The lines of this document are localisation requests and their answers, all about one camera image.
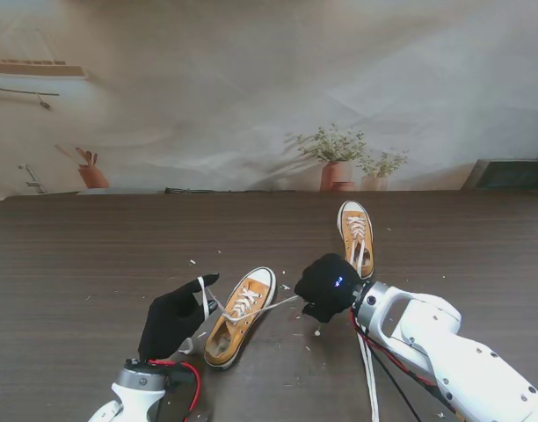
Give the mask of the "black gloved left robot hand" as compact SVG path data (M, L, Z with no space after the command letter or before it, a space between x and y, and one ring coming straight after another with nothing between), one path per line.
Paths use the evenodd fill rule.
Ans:
M194 335L218 308L215 300L206 298L206 288L218 278L218 273L200 276L150 304L138 347L140 360L168 359Z

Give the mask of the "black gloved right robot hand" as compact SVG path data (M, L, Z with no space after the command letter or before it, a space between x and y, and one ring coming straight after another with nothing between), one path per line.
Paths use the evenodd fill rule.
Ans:
M356 270L338 254L329 253L306 267L294 286L305 302L302 313L327 324L352 306L353 292L363 284Z

